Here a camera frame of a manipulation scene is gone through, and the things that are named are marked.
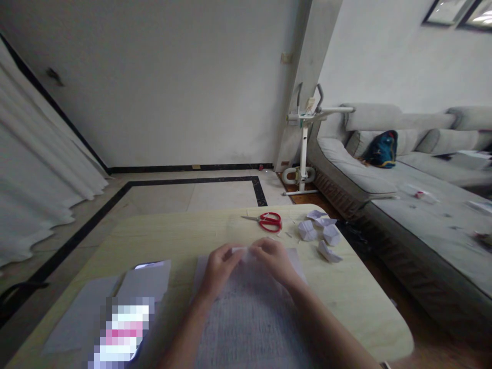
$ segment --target light wooden tabletop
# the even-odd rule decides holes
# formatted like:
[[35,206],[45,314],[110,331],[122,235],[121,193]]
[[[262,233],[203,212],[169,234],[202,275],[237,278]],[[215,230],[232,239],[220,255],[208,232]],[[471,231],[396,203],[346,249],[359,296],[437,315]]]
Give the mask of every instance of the light wooden tabletop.
[[145,341],[142,347],[141,364],[151,367],[149,362],[152,361],[147,362],[147,358],[160,355],[188,306],[197,256],[208,254],[226,242],[250,245],[261,237],[273,235],[277,238],[262,230],[256,222],[241,218],[268,211],[281,215],[283,232],[278,240],[288,248],[297,249],[310,287],[362,345],[379,361],[409,355],[414,343],[408,326],[349,243],[342,238],[334,251],[343,257],[343,261],[330,264],[316,251],[318,241],[299,242],[298,224],[306,220],[305,216],[311,210],[322,211],[318,206],[304,204],[126,219],[73,279],[7,368],[79,367],[80,351],[45,356],[40,353],[84,284],[94,278],[120,274],[137,264],[171,259],[169,289],[163,300],[162,313],[155,322],[157,329],[153,329],[151,342]]

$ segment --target floor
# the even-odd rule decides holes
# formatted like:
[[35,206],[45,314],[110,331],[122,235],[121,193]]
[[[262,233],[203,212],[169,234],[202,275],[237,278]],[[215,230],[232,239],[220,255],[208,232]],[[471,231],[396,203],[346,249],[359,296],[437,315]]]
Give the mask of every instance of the floor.
[[[296,191],[296,186],[286,186]],[[306,189],[316,189],[312,184]],[[296,204],[314,203],[327,212],[331,218],[342,219],[330,202],[320,193],[292,196]],[[389,298],[396,304],[414,337],[414,352],[403,359],[389,363],[392,369],[486,369],[492,367],[492,354],[473,350],[463,342],[448,336],[422,306],[406,291],[392,272],[376,257],[363,259]]]
[[[32,247],[33,257],[0,269],[0,292],[34,274],[76,231],[106,204],[128,181],[181,180],[198,178],[257,176],[268,205],[291,205],[282,196],[282,182],[272,170],[196,171],[170,173],[116,174],[108,180],[104,194],[72,208],[74,223],[55,227],[55,234]],[[0,367],[36,327],[50,306],[97,250],[111,230],[123,219],[143,214],[200,212],[258,206],[250,180],[236,182],[166,184],[132,187],[63,263],[48,277],[50,285],[36,291],[0,329]]]
[[[293,202],[314,203],[322,207],[332,218],[341,219],[340,214],[320,194],[297,195],[291,198],[282,196],[283,184],[276,173],[271,170],[114,175],[114,179],[109,181],[110,184],[103,195],[96,197],[94,201],[85,201],[72,208],[76,218],[74,223],[54,228],[53,236],[33,246],[34,255],[31,259],[22,263],[12,263],[0,270],[3,273],[0,277],[0,291],[27,280],[128,181],[251,176],[258,176],[264,199],[268,205],[289,205]],[[288,188],[288,191],[295,190],[295,186]],[[195,212],[257,205],[257,194],[250,180],[132,187],[48,277],[47,281],[50,285],[44,290],[36,291],[1,328],[0,367],[8,362],[72,278],[97,250],[104,238],[123,219],[142,214]],[[412,355],[390,363],[391,368],[482,369],[492,367],[490,354],[476,352],[462,343],[453,342],[441,331],[380,261],[370,258],[364,263],[387,295],[397,303],[397,309],[414,336],[415,350]]]

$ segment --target picture frame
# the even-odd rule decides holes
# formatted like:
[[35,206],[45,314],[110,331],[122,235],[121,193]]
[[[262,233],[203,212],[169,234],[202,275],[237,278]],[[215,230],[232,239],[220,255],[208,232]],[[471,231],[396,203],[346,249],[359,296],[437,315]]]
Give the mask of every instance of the picture frame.
[[475,0],[458,27],[478,32],[492,32],[492,0]]
[[457,25],[476,0],[435,0],[423,25],[450,27]]

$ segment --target tiled floor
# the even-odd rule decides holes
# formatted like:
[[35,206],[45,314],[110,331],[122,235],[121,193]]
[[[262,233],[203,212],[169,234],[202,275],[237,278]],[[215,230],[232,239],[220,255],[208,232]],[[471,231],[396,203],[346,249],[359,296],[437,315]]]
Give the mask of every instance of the tiled floor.
[[[0,292],[27,280],[65,242],[83,226],[128,181],[196,179],[258,176],[268,205],[290,205],[282,196],[283,185],[271,170],[196,171],[170,173],[117,174],[109,180],[103,195],[72,208],[76,221],[55,227],[55,234],[32,247],[33,257],[12,263],[1,269]],[[77,248],[48,278],[50,286],[35,292],[0,330],[0,367],[3,367],[17,348],[36,327],[50,306],[89,260],[97,247],[122,220],[135,215],[200,212],[207,210],[258,206],[251,181],[166,184],[132,187],[128,193],[85,237]]]

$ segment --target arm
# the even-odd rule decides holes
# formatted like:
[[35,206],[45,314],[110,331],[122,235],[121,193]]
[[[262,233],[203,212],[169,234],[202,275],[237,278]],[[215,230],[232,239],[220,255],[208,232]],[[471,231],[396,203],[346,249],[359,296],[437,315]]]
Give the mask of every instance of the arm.
[[333,367],[381,369],[299,277],[280,242],[262,238],[253,244],[251,251],[290,293],[301,319],[319,341],[323,355]]
[[238,251],[230,256],[229,251],[232,247],[241,247],[241,245],[227,243],[210,254],[200,290],[184,317],[180,331],[163,357],[160,369],[195,366],[198,346],[209,311],[244,254],[244,251]]

